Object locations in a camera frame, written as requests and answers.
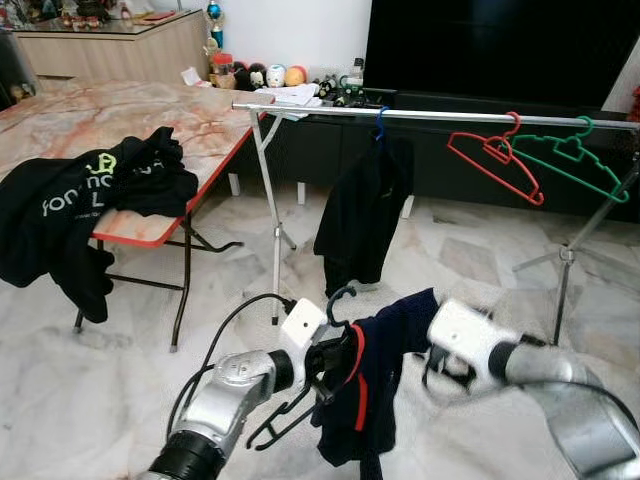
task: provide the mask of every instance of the glass top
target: glass top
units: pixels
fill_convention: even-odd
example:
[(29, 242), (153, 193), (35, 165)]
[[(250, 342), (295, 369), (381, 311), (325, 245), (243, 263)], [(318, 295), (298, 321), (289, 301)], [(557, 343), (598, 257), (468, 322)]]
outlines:
[(155, 25), (134, 25), (132, 20), (111, 20), (107, 23), (102, 23), (98, 28), (74, 28), (66, 27), (62, 23), (62, 18), (54, 18), (52, 20), (46, 20), (44, 22), (33, 23), (30, 25), (24, 25), (21, 28), (16, 29), (19, 32), (40, 32), (40, 33), (86, 33), (86, 34), (117, 34), (117, 35), (138, 35), (140, 33), (147, 32), (160, 25), (171, 23), (178, 18), (185, 17), (196, 13), (197, 10), (183, 10), (182, 12), (176, 12), (165, 21), (161, 21)]

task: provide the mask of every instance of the marble table top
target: marble table top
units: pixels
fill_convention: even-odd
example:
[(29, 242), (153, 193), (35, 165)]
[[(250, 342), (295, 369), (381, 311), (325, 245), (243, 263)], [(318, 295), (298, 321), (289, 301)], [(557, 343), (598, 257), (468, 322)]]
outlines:
[[(198, 177), (191, 210), (250, 135), (246, 111), (232, 102), (269, 104), (271, 95), (167, 85), (108, 81), (69, 82), (0, 112), (0, 178), (30, 158), (74, 158), (87, 150), (111, 148), (126, 136), (148, 137), (170, 126), (184, 149), (187, 170)], [(162, 245), (181, 219), (136, 212), (106, 212), (93, 236), (142, 247)]]

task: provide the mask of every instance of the green hanger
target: green hanger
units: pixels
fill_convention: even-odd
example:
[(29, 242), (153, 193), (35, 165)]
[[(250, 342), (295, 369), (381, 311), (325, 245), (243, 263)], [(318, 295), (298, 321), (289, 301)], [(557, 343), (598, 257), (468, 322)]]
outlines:
[[(566, 138), (558, 138), (558, 137), (550, 137), (550, 136), (544, 136), (544, 137), (539, 137), (537, 135), (517, 135), (515, 137), (513, 137), (511, 139), (511, 147), (513, 149), (513, 153), (518, 154), (518, 156), (527, 158), (531, 161), (534, 161), (536, 163), (539, 163), (540, 165), (550, 168), (551, 170), (553, 170), (556, 173), (559, 173), (561, 175), (564, 175), (565, 177), (578, 182), (581, 185), (584, 185), (587, 188), (590, 188), (591, 190), (598, 192), (602, 195), (604, 195), (607, 198), (610, 198), (618, 203), (625, 203), (629, 200), (629, 192), (623, 192), (622, 196), (618, 196), (618, 190), (620, 189), (620, 186), (622, 185), (622, 182), (620, 181), (620, 179), (616, 176), (615, 173), (613, 173), (613, 171), (607, 167), (606, 165), (604, 165), (600, 159), (594, 155), (592, 152), (590, 152), (589, 150), (587, 150), (586, 148), (584, 148), (582, 146), (582, 139), (586, 136), (588, 136), (589, 134), (591, 134), (591, 131), (593, 130), (593, 121), (587, 117), (587, 116), (580, 116), (578, 117), (584, 121), (587, 122), (587, 129), (584, 132), (581, 133), (576, 133), (575, 135), (571, 135), (570, 137), (566, 137)], [(562, 170), (559, 167), (556, 167), (555, 165), (552, 165), (550, 163), (547, 163), (543, 160), (540, 160), (539, 158), (533, 157), (521, 150), (519, 150), (517, 148), (518, 143), (522, 142), (522, 141), (526, 141), (526, 140), (534, 140), (536, 142), (551, 142), (553, 143), (553, 153), (555, 153), (556, 155), (560, 155), (561, 157), (564, 157), (568, 160), (571, 160), (573, 162), (576, 163), (580, 163), (582, 162), (582, 160), (587, 157), (589, 159), (591, 159), (593, 161), (593, 163), (595, 164), (596, 167), (598, 167), (599, 169), (601, 169), (603, 172), (605, 172), (609, 178), (612, 180), (612, 182), (614, 183), (614, 188), (611, 190), (611, 192), (607, 192), (605, 190), (602, 190), (599, 187), (596, 187), (595, 185), (591, 185), (590, 183), (582, 180), (581, 178), (578, 178), (574, 175), (571, 175), (569, 172), (565, 172), (564, 170)], [(573, 155), (569, 155), (568, 153), (565, 153), (561, 150), (563, 145), (570, 145), (570, 144), (574, 144), (577, 148), (578, 148), (578, 155), (577, 156), (573, 156)]]

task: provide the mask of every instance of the dark garment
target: dark garment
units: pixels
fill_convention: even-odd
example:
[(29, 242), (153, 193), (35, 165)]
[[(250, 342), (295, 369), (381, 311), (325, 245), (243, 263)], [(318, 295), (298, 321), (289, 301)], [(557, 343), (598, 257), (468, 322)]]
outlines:
[(343, 386), (333, 403), (311, 418), (313, 426), (322, 426), (318, 450), (334, 467), (360, 460), (361, 478), (382, 478), (378, 455), (395, 446), (393, 398), (402, 375), (402, 355), (427, 351), (427, 330), (437, 311), (429, 288), (352, 325), (358, 337), (356, 365), (325, 374), (329, 389)]
[(87, 246), (109, 208), (178, 217), (197, 192), (182, 147), (161, 127), (75, 159), (27, 160), (0, 183), (0, 278), (26, 287), (47, 272), (92, 322), (107, 319), (113, 255)]
[(404, 201), (413, 188), (413, 146), (383, 139), (334, 185), (313, 252), (324, 255), (326, 295), (349, 280), (380, 281)]

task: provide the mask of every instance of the white wall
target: white wall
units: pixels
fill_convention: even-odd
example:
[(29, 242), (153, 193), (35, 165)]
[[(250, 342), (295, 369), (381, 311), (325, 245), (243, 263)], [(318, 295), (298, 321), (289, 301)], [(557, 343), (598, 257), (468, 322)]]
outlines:
[[(367, 50), (371, 0), (218, 0), (226, 15), (224, 51), (234, 60), (302, 65), (310, 75), (347, 71)], [(175, 9), (176, 0), (151, 0)], [(208, 0), (182, 0), (205, 8)]]

